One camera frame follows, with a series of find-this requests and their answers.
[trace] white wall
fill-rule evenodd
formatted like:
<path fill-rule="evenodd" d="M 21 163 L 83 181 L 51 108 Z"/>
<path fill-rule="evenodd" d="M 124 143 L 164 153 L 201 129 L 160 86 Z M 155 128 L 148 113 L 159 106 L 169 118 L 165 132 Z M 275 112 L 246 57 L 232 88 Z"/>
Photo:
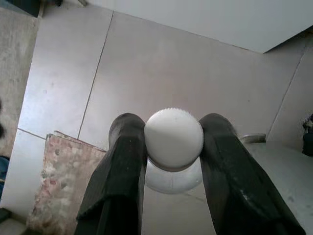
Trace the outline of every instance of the white wall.
<path fill-rule="evenodd" d="M 256 52 L 313 25 L 313 0 L 89 0 Z"/>

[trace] blue object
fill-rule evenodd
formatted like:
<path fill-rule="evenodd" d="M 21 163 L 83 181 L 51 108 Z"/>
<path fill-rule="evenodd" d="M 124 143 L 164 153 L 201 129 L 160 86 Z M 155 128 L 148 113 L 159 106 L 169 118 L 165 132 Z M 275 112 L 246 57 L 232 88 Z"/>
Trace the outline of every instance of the blue object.
<path fill-rule="evenodd" d="M 9 158 L 0 156 L 0 179 L 5 180 L 8 168 L 9 168 Z M 4 182 L 0 182 L 0 199 L 2 196 L 3 187 Z"/>

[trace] dark object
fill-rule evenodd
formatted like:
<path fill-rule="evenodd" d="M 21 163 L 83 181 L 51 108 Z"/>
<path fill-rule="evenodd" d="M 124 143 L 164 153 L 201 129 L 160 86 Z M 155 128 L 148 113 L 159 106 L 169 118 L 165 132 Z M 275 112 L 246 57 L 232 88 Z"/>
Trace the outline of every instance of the dark object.
<path fill-rule="evenodd" d="M 217 235 L 305 235 L 276 187 L 218 114 L 200 120 L 206 199 Z"/>
<path fill-rule="evenodd" d="M 27 229 L 22 235 L 42 235 L 42 234 L 34 230 Z"/>
<path fill-rule="evenodd" d="M 303 123 L 303 151 L 302 153 L 313 157 L 313 114 Z"/>
<path fill-rule="evenodd" d="M 111 125 L 109 151 L 89 181 L 75 235 L 141 233 L 147 165 L 144 126 L 134 114 L 120 115 Z"/>
<path fill-rule="evenodd" d="M 2 103 L 1 103 L 1 100 L 0 100 L 0 114 L 1 114 L 1 111 L 2 111 Z M 4 137 L 4 133 L 5 133 L 4 128 L 2 127 L 2 125 L 0 123 L 0 139 L 2 137 Z"/>
<path fill-rule="evenodd" d="M 0 7 L 38 17 L 40 0 L 0 0 Z"/>
<path fill-rule="evenodd" d="M 8 219 L 10 216 L 11 216 L 10 211 L 8 211 L 7 209 L 4 209 L 4 208 L 0 208 L 0 223 L 5 221 L 6 219 Z"/>
<path fill-rule="evenodd" d="M 56 6 L 61 6 L 63 0 L 48 0 L 48 2 L 51 2 L 51 3 L 53 3 Z"/>

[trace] tile grout line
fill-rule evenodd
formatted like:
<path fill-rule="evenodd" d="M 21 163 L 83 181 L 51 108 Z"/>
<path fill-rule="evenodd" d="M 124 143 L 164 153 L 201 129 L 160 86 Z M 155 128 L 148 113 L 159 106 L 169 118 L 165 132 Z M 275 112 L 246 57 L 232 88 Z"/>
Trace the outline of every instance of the tile grout line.
<path fill-rule="evenodd" d="M 283 95 L 282 101 L 281 101 L 280 106 L 279 106 L 279 108 L 278 108 L 278 111 L 277 111 L 277 113 L 276 113 L 276 115 L 275 115 L 275 118 L 274 118 L 274 120 L 273 120 L 273 122 L 272 122 L 272 124 L 271 124 L 271 126 L 270 126 L 270 129 L 269 129 L 269 131 L 268 131 L 268 133 L 267 133 L 267 135 L 266 135 L 266 138 L 269 137 L 269 135 L 270 135 L 270 133 L 271 133 L 271 131 L 272 131 L 272 129 L 273 129 L 274 123 L 275 123 L 276 120 L 278 119 L 278 114 L 280 113 L 280 111 L 281 111 L 281 109 L 282 109 L 282 107 L 283 107 L 283 103 L 284 103 L 284 100 L 285 100 L 285 98 L 286 98 L 286 95 L 287 95 L 287 93 L 288 93 L 288 91 L 289 91 L 289 89 L 290 89 L 290 86 L 291 86 L 291 84 L 292 84 L 292 82 L 293 82 L 293 80 L 294 80 L 294 78 L 295 78 L 295 76 L 296 76 L 296 74 L 297 74 L 297 72 L 298 72 L 298 69 L 299 69 L 299 66 L 300 66 L 300 64 L 301 64 L 301 61 L 302 61 L 302 59 L 303 59 L 303 57 L 304 57 L 304 55 L 305 55 L 305 53 L 306 53 L 306 51 L 307 51 L 307 48 L 308 48 L 308 47 L 307 47 L 307 44 L 308 44 L 308 42 L 306 42 L 306 44 L 305 44 L 305 46 L 304 46 L 304 48 L 303 48 L 303 52 L 302 52 L 302 54 L 301 54 L 301 57 L 300 57 L 300 59 L 299 59 L 299 62 L 298 62 L 297 66 L 296 66 L 296 68 L 295 68 L 295 70 L 294 70 L 294 72 L 293 72 L 292 78 L 291 78 L 291 80 L 290 80 L 290 82 L 289 82 L 289 84 L 288 84 L 288 87 L 287 87 L 287 89 L 286 89 L 284 95 Z"/>
<path fill-rule="evenodd" d="M 203 199 L 201 199 L 200 197 L 197 197 L 197 196 L 191 195 L 191 194 L 189 194 L 189 193 L 187 193 L 187 192 L 183 193 L 183 195 L 185 195 L 185 196 L 187 196 L 187 197 L 191 197 L 191 198 L 193 198 L 193 199 L 196 199 L 196 200 L 198 200 L 198 201 L 200 201 L 200 202 L 204 202 L 204 203 L 206 203 L 206 201 L 204 201 L 204 200 L 203 200 Z"/>
<path fill-rule="evenodd" d="M 84 110 L 82 123 L 81 123 L 81 125 L 80 125 L 80 127 L 79 127 L 79 131 L 78 131 L 78 136 L 77 136 L 77 139 L 79 139 L 79 137 L 80 137 L 80 133 L 81 133 L 81 131 L 82 131 L 82 127 L 83 127 L 83 123 L 84 123 L 84 120 L 85 120 L 85 116 L 86 116 L 87 108 L 88 108 L 88 105 L 89 105 L 89 101 L 90 101 L 90 97 L 91 97 L 92 89 L 93 89 L 94 82 L 95 82 L 95 80 L 96 80 L 96 76 L 97 76 L 97 73 L 98 73 L 98 69 L 99 69 L 99 65 L 100 65 L 101 57 L 102 57 L 103 50 L 104 50 L 104 47 L 105 47 L 106 42 L 107 42 L 107 38 L 108 38 L 108 34 L 109 34 L 109 30 L 110 30 L 110 28 L 111 28 L 111 23 L 112 23 L 113 15 L 114 15 L 114 11 L 112 11 L 112 15 L 111 15 L 111 19 L 110 19 L 110 23 L 109 23 L 108 31 L 107 31 L 106 37 L 105 37 L 105 39 L 104 39 L 104 43 L 103 43 L 103 47 L 102 47 L 101 54 L 100 54 L 100 57 L 99 57 L 99 61 L 98 61 L 98 64 L 97 64 L 96 72 L 95 72 L 94 77 L 93 77 L 93 81 L 92 81 L 91 89 L 90 89 L 89 96 L 88 96 L 88 99 L 87 99 L 87 104 L 86 104 L 86 107 L 85 107 L 85 110 Z"/>
<path fill-rule="evenodd" d="M 30 135 L 32 135 L 32 136 L 35 136 L 35 137 L 38 137 L 38 138 L 40 138 L 40 139 L 45 140 L 44 137 L 38 136 L 38 135 L 36 135 L 36 134 L 34 134 L 34 133 L 31 133 L 31 132 L 29 132 L 29 131 L 25 131 L 25 130 L 23 130 L 23 129 L 21 129 L 21 128 L 18 128 L 18 130 L 23 131 L 23 132 L 28 133 L 28 134 L 30 134 Z"/>

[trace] floor tile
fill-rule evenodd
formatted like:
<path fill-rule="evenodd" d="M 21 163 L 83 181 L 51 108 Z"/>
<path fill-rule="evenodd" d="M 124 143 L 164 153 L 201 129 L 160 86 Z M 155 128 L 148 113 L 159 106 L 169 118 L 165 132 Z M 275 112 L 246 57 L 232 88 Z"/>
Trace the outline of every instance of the floor tile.
<path fill-rule="evenodd" d="M 246 148 L 268 174 L 306 234 L 313 235 L 313 158 L 273 142 L 247 144 Z"/>
<path fill-rule="evenodd" d="M 41 20 L 19 128 L 78 136 L 112 11 L 65 4 Z"/>
<path fill-rule="evenodd" d="M 277 115 L 269 141 L 297 150 L 303 147 L 303 121 L 313 113 L 313 37 Z"/>
<path fill-rule="evenodd" d="M 11 218 L 0 223 L 1 235 L 23 235 L 26 228 L 26 225 Z"/>
<path fill-rule="evenodd" d="M 206 202 L 183 194 L 163 194 L 145 188 L 143 235 L 215 235 Z"/>
<path fill-rule="evenodd" d="M 45 140 L 17 131 L 0 207 L 26 219 L 35 203 L 43 169 Z"/>
<path fill-rule="evenodd" d="M 258 54 L 114 13 L 80 138 L 108 148 L 119 114 L 146 121 L 168 107 L 220 113 L 239 134 L 267 133 L 304 46 L 296 38 Z"/>
<path fill-rule="evenodd" d="M 11 156 L 39 20 L 0 8 L 0 155 Z"/>

